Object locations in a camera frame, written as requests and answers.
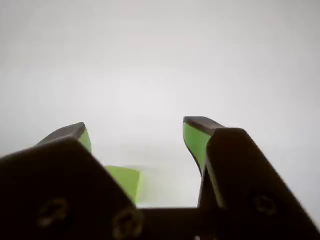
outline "screw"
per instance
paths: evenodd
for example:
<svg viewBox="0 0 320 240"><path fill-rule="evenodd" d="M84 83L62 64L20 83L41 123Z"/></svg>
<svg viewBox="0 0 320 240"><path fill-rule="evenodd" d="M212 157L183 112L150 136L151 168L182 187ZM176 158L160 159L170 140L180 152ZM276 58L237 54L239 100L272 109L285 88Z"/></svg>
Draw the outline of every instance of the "screw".
<svg viewBox="0 0 320 240"><path fill-rule="evenodd" d="M41 228L48 228L55 222L61 222L67 217L68 203L62 197L47 201L38 211L37 224Z"/></svg>
<svg viewBox="0 0 320 240"><path fill-rule="evenodd" d="M275 202L265 195L256 195L253 198L253 205L259 213L266 216L273 216L277 213Z"/></svg>
<svg viewBox="0 0 320 240"><path fill-rule="evenodd" d="M143 227L143 216L135 208L122 210L113 219L112 235L117 240L137 238Z"/></svg>

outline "green foam pad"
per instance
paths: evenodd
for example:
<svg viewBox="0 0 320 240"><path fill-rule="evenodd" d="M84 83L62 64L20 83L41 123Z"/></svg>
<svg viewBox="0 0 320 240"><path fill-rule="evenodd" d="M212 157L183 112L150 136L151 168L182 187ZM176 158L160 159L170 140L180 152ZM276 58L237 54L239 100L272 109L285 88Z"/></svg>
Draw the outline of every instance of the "green foam pad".
<svg viewBox="0 0 320 240"><path fill-rule="evenodd" d="M78 141L91 153L91 141L87 129L84 130Z"/></svg>
<svg viewBox="0 0 320 240"><path fill-rule="evenodd" d="M106 166L105 169L122 187L132 202L136 204L139 200L139 188L142 178L140 171L121 166Z"/></svg>
<svg viewBox="0 0 320 240"><path fill-rule="evenodd" d="M194 156L202 173L206 162L206 147L211 136L193 126L183 123L183 139L185 145Z"/></svg>

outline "white background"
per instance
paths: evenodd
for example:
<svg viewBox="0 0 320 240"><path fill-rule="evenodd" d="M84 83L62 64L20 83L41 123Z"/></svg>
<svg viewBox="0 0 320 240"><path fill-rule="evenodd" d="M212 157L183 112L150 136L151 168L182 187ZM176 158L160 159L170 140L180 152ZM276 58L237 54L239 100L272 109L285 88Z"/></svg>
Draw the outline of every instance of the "white background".
<svg viewBox="0 0 320 240"><path fill-rule="evenodd" d="M183 116L241 127L320 224L320 1L1 0L0 154L84 122L141 206L195 206Z"/></svg>

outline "white surface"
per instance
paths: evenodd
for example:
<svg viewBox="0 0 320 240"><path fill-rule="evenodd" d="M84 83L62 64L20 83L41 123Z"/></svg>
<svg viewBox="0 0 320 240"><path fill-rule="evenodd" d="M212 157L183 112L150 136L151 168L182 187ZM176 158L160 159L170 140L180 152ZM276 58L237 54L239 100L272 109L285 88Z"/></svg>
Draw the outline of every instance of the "white surface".
<svg viewBox="0 0 320 240"><path fill-rule="evenodd" d="M143 206L195 206L182 118L242 127L320 223L320 2L1 0L0 153L87 125Z"/></svg>

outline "green block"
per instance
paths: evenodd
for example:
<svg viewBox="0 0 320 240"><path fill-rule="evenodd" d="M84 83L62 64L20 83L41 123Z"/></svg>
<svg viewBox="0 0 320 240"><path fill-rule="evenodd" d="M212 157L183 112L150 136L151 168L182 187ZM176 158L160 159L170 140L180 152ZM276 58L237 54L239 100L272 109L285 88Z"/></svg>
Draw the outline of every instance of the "green block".
<svg viewBox="0 0 320 240"><path fill-rule="evenodd" d="M105 169L122 187L131 201L136 204L139 200L141 173L138 170L121 166L106 166Z"/></svg>

